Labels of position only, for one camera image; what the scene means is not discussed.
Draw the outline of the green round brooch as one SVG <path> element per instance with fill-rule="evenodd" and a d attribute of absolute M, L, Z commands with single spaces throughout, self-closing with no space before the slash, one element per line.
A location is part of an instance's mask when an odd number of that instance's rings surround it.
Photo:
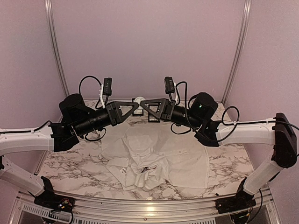
<path fill-rule="evenodd" d="M 146 99 L 144 97 L 138 96 L 134 99 L 134 102 L 140 105 L 140 103 L 145 100 Z"/>

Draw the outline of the white button shirt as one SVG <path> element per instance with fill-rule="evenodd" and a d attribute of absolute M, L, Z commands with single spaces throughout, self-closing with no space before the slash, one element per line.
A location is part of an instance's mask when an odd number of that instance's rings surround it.
<path fill-rule="evenodd" d="M 124 191 L 149 191 L 166 182 L 181 188 L 207 187 L 206 147 L 191 133 L 172 133 L 169 124 L 116 126 L 101 145 L 102 155 L 108 159 L 106 168 Z M 156 168 L 142 173 L 145 167 Z"/>

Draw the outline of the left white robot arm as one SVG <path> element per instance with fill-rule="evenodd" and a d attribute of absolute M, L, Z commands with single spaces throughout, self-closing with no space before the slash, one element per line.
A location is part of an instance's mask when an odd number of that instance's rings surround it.
<path fill-rule="evenodd" d="M 50 180 L 36 176 L 12 163 L 7 154 L 45 151 L 64 152 L 72 149 L 81 138 L 107 126 L 123 123 L 137 108 L 136 102 L 114 101 L 94 110 L 85 105 L 83 97 L 71 94 L 59 103 L 60 123 L 47 121 L 38 128 L 0 131 L 0 178 L 40 198 L 48 207 L 59 204 Z"/>

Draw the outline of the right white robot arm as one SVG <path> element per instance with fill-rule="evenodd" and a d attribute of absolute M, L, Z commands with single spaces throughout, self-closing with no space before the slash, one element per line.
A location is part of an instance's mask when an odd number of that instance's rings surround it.
<path fill-rule="evenodd" d="M 166 98 L 143 100 L 140 105 L 157 120 L 170 121 L 189 127 L 197 141 L 206 147 L 244 145 L 245 149 L 266 149 L 254 171 L 239 185 L 232 197 L 232 206 L 241 209 L 258 190 L 274 179 L 283 169 L 297 162 L 297 137 L 295 125 L 290 124 L 283 113 L 270 119 L 230 122 L 214 121 L 218 108 L 212 96 L 205 92 L 195 96 L 190 108 L 179 106 Z"/>

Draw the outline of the black display frame middle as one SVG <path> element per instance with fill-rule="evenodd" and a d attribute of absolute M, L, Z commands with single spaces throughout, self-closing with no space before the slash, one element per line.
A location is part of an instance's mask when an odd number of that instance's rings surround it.
<path fill-rule="evenodd" d="M 158 111 L 158 104 L 149 104 L 148 106 L 154 112 Z M 153 115 L 151 115 L 150 113 L 148 113 L 148 122 L 149 123 L 159 123 L 160 120 L 156 119 Z"/>

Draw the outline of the black display frame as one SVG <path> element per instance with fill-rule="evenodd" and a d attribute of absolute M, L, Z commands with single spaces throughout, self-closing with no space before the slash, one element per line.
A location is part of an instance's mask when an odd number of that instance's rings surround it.
<path fill-rule="evenodd" d="M 158 104 L 149 104 L 148 106 L 154 112 L 158 111 Z M 153 115 L 151 115 L 150 113 L 148 113 L 148 122 L 149 123 L 159 123 L 160 120 L 156 119 Z"/>
<path fill-rule="evenodd" d="M 143 108 L 139 105 L 138 108 L 133 112 L 133 116 L 142 116 L 143 115 Z"/>

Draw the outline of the black display frame left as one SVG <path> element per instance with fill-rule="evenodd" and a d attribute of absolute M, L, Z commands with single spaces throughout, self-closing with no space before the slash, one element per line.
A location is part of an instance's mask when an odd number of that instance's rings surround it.
<path fill-rule="evenodd" d="M 143 108 L 139 105 L 138 108 L 133 112 L 133 116 L 142 116 L 143 115 Z"/>

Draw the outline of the aluminium front rail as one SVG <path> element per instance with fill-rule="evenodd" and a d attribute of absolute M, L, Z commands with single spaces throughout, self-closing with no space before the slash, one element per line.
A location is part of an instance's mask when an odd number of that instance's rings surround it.
<path fill-rule="evenodd" d="M 44 218 L 57 224 L 230 224 L 231 214 L 220 214 L 217 196 L 172 201 L 111 199 L 69 194 L 75 199 L 72 213 L 53 212 L 34 204 L 33 197 L 20 190 L 8 223 L 21 224 L 32 215 L 34 223 Z"/>

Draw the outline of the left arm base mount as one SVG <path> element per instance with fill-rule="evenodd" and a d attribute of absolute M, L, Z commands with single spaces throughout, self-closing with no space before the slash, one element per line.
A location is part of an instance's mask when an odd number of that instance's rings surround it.
<path fill-rule="evenodd" d="M 71 213 L 75 199 L 73 197 L 56 194 L 50 180 L 44 176 L 41 176 L 41 179 L 44 184 L 43 191 L 38 196 L 35 196 L 34 203 L 54 211 Z"/>

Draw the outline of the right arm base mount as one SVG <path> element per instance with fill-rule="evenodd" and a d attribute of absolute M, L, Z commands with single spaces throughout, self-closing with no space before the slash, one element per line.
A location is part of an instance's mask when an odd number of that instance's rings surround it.
<path fill-rule="evenodd" d="M 215 207 L 219 214 L 253 208 L 256 206 L 254 195 L 244 191 L 245 179 L 243 179 L 234 196 L 219 198 L 215 201 Z"/>

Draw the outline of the left aluminium corner post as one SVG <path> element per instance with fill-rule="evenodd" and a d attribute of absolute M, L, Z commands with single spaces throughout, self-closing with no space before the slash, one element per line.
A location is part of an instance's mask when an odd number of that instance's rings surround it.
<path fill-rule="evenodd" d="M 58 76 L 60 80 L 60 84 L 62 86 L 63 94 L 65 97 L 69 96 L 70 91 L 67 85 L 66 76 L 64 73 L 64 68 L 59 52 L 59 46 L 58 46 L 58 40 L 56 35 L 56 28 L 55 28 L 55 21 L 54 21 L 54 14 L 53 14 L 53 5 L 51 0 L 45 0 L 45 11 L 46 11 L 46 17 L 47 17 L 47 23 L 49 27 L 50 32 L 50 41 L 53 49 L 55 64 L 58 71 Z"/>

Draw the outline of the aluminium corner post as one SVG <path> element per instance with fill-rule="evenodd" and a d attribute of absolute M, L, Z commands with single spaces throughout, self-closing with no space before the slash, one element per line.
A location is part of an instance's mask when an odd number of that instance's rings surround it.
<path fill-rule="evenodd" d="M 244 6 L 243 6 L 243 13 L 242 13 L 242 19 L 241 19 L 241 26 L 240 26 L 240 32 L 238 35 L 237 45 L 235 49 L 235 54 L 233 57 L 233 62 L 230 68 L 228 80 L 225 86 L 225 90 L 222 96 L 221 102 L 226 105 L 230 96 L 230 93 L 233 88 L 234 80 L 237 75 L 238 71 L 238 65 L 241 59 L 242 50 L 245 45 L 246 36 L 248 32 L 249 27 L 249 20 L 250 20 L 250 12 L 251 12 L 251 5 L 252 0 L 245 0 Z"/>
<path fill-rule="evenodd" d="M 58 46 L 58 40 L 56 35 L 56 28 L 55 28 L 55 21 L 54 21 L 54 14 L 53 14 L 53 5 L 51 0 L 45 0 L 45 11 L 46 11 L 46 17 L 47 17 L 47 23 L 49 27 L 50 32 L 50 41 L 53 49 L 55 64 L 58 71 L 58 76 L 60 80 L 60 84 L 62 86 L 63 94 L 65 97 L 69 96 L 70 91 L 67 85 L 66 76 L 64 73 L 64 68 L 59 52 L 59 46 Z"/>

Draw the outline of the right aluminium corner post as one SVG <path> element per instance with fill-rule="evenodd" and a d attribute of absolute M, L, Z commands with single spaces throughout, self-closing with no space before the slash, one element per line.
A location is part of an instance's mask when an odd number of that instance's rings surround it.
<path fill-rule="evenodd" d="M 226 105 L 230 96 L 230 93 L 233 88 L 234 80 L 237 75 L 238 71 L 238 65 L 241 59 L 242 50 L 245 45 L 246 36 L 248 32 L 249 27 L 249 20 L 250 20 L 250 12 L 251 12 L 251 5 L 252 0 L 245 0 L 244 6 L 243 6 L 243 13 L 242 13 L 242 19 L 241 19 L 241 26 L 240 26 L 240 32 L 238 35 L 237 45 L 235 49 L 235 54 L 233 57 L 233 62 L 230 68 L 228 80 L 225 86 L 225 90 L 222 96 L 221 102 Z"/>

